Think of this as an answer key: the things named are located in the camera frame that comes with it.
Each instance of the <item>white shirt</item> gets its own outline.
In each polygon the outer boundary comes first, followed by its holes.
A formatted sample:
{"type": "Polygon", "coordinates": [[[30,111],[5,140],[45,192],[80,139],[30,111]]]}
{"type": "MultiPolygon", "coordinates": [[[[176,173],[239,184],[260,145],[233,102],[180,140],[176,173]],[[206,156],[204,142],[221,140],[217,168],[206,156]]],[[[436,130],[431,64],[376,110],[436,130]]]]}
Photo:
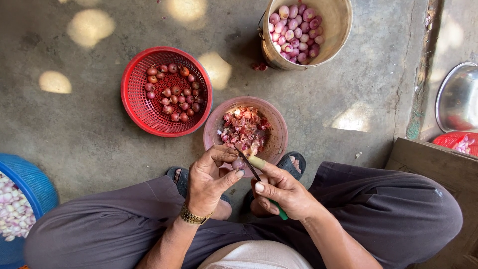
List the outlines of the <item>white shirt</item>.
{"type": "Polygon", "coordinates": [[[313,269],[293,248],[274,241],[242,241],[211,254],[197,269],[313,269]]]}

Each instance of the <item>pink plastic bowl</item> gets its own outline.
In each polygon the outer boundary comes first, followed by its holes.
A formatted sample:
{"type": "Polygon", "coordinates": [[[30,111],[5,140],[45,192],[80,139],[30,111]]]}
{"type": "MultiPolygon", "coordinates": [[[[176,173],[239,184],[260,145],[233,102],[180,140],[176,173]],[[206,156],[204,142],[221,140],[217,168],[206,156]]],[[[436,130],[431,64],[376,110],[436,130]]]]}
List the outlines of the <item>pink plastic bowl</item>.
{"type": "MultiPolygon", "coordinates": [[[[224,114],[235,110],[239,106],[253,106],[259,109],[259,115],[266,117],[271,123],[268,130],[269,138],[264,146],[264,151],[257,154],[257,157],[264,159],[272,164],[277,164],[284,155],[287,148],[287,126],[281,113],[269,102],[257,97],[240,96],[229,99],[220,104],[206,121],[203,133],[204,149],[208,150],[213,145],[222,145],[221,137],[217,134],[218,130],[223,129],[224,114]]],[[[231,165],[224,164],[222,167],[232,169],[231,165]]],[[[254,177],[252,172],[246,168],[245,177],[254,177]]]]}

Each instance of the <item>black sandal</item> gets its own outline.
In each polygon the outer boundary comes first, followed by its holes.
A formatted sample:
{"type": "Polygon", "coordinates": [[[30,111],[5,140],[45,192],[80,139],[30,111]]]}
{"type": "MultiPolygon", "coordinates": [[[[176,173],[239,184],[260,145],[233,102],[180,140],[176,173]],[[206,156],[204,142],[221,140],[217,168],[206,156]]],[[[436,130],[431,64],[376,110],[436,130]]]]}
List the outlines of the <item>black sandal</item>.
{"type": "MultiPolygon", "coordinates": [[[[182,168],[182,167],[171,167],[166,172],[166,175],[171,178],[174,182],[174,176],[176,175],[176,170],[181,169],[181,173],[179,173],[178,182],[176,183],[176,187],[178,188],[179,194],[181,194],[184,198],[187,196],[187,176],[189,175],[189,170],[182,168]]],[[[221,200],[226,201],[228,204],[231,204],[231,200],[225,194],[221,194],[221,200]]]]}
{"type": "MultiPolygon", "coordinates": [[[[287,153],[281,158],[281,160],[277,164],[277,167],[289,172],[297,181],[300,181],[300,178],[304,174],[306,166],[307,166],[307,163],[305,161],[304,156],[302,156],[302,154],[300,154],[300,152],[297,152],[297,151],[291,151],[287,153]],[[289,158],[290,156],[293,156],[296,160],[299,160],[299,169],[301,173],[299,173],[299,171],[295,169],[291,159],[289,158]]],[[[244,207],[249,208],[250,210],[250,204],[252,203],[252,200],[254,200],[254,194],[252,193],[252,189],[250,189],[247,192],[246,197],[244,198],[244,207]]]]}

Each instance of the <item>red basket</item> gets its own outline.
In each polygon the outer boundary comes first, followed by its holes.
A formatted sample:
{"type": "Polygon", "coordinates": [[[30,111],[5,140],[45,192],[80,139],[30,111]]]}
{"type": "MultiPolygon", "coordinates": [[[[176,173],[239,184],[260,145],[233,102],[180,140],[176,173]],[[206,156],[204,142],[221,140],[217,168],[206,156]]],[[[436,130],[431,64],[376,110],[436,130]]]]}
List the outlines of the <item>red basket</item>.
{"type": "MultiPolygon", "coordinates": [[[[121,81],[121,99],[131,119],[143,130],[162,137],[179,137],[190,134],[197,130],[207,119],[211,112],[213,91],[211,80],[204,67],[188,53],[172,47],[153,47],[146,49],[136,55],[126,66],[121,81]],[[185,123],[173,122],[169,115],[162,112],[163,106],[159,103],[165,96],[163,89],[178,86],[181,90],[190,88],[186,77],[179,75],[166,75],[154,86],[156,98],[150,100],[146,97],[144,85],[148,82],[146,70],[151,66],[159,68],[162,64],[176,63],[189,69],[189,72],[196,76],[200,84],[205,102],[201,111],[190,117],[185,123]]],[[[176,105],[174,112],[184,112],[176,105]]]]}
{"type": "Polygon", "coordinates": [[[467,136],[468,140],[475,139],[475,142],[469,145],[470,148],[470,155],[478,156],[478,133],[471,133],[471,132],[448,132],[446,134],[442,134],[441,136],[435,138],[433,140],[433,144],[444,146],[447,148],[455,149],[459,142],[463,140],[463,138],[467,136]]]}

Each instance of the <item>gold watch band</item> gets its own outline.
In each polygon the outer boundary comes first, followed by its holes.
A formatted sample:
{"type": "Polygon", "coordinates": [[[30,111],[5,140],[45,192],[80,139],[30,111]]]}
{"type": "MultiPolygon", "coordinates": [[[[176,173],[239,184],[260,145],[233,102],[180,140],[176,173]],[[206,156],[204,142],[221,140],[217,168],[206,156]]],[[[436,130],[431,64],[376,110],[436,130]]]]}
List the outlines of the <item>gold watch band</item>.
{"type": "Polygon", "coordinates": [[[181,212],[179,213],[185,222],[199,225],[203,225],[212,216],[212,214],[214,214],[214,211],[205,217],[196,216],[189,212],[188,208],[186,207],[186,203],[183,204],[181,212]]]}

